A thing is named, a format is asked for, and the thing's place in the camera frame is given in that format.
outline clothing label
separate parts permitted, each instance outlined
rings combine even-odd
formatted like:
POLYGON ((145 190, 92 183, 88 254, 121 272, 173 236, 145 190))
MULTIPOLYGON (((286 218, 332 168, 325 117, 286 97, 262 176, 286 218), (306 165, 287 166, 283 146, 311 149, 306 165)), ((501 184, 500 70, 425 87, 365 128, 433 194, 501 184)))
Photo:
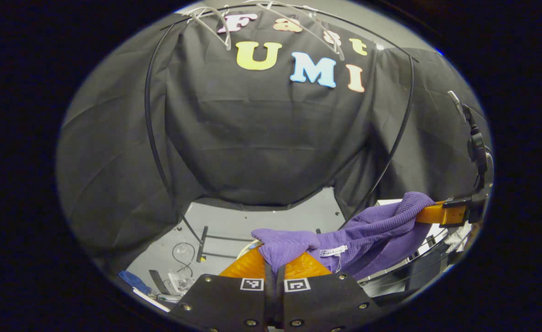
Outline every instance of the clothing label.
POLYGON ((334 255, 340 256, 340 254, 345 252, 345 250, 347 249, 348 249, 347 246, 340 246, 339 248, 320 250, 320 256, 321 257, 328 257, 328 256, 334 256, 334 255))

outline purple knit fabric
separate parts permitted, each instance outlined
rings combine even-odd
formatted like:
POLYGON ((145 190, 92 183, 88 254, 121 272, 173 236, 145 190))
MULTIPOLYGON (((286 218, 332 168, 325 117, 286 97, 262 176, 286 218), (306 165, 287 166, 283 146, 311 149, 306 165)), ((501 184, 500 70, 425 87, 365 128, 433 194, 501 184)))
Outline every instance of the purple knit fabric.
POLYGON ((423 193, 405 193, 401 202, 366 208, 340 231, 315 234, 311 231, 274 231, 256 229, 255 239, 263 242, 259 252, 279 268, 308 252, 333 273, 338 268, 336 256, 320 257, 320 251, 346 245, 341 254, 341 271, 362 279, 395 265, 414 253, 427 237, 430 224, 414 223, 416 215, 435 202, 423 193))

